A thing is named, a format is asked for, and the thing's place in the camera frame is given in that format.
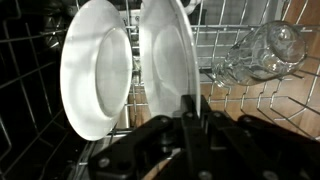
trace plate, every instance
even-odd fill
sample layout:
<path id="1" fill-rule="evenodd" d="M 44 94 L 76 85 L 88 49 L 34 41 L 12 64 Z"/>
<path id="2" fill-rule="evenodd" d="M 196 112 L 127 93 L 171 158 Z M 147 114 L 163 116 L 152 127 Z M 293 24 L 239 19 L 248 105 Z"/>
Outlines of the plate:
<path id="1" fill-rule="evenodd" d="M 185 94 L 193 95 L 199 115 L 196 46 L 180 0 L 148 0 L 142 7 L 140 57 L 151 116 L 175 116 Z"/>
<path id="2" fill-rule="evenodd" d="M 81 137 L 98 140 L 110 132 L 131 76 L 131 46 L 119 12 L 108 1 L 89 1 L 69 27 L 60 71 L 64 109 Z"/>

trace upside-down glass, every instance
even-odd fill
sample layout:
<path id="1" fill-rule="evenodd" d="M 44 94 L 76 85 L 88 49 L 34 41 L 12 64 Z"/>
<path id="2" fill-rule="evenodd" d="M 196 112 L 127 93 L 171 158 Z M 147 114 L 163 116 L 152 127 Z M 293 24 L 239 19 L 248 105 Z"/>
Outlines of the upside-down glass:
<path id="1" fill-rule="evenodd" d="M 235 44 L 224 62 L 212 68 L 213 78 L 220 87 L 255 85 L 295 72 L 305 57 L 306 43 L 298 30 L 273 21 Z"/>

